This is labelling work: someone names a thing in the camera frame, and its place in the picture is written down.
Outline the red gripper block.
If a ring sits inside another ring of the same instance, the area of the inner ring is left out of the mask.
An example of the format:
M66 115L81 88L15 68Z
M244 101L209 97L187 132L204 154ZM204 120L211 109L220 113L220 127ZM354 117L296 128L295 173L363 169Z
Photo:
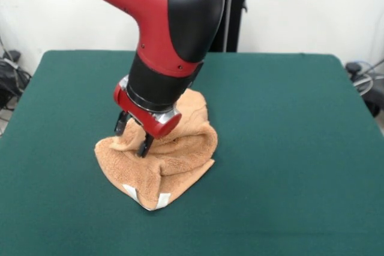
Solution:
M113 99L122 109L114 132L115 135L123 135L129 117L134 118L146 132L145 139L137 150L137 156L144 158L147 156L154 138L168 135L177 126L181 120L181 113L175 107L167 112L150 112L140 108L128 97L125 87L125 83L119 83L113 93Z

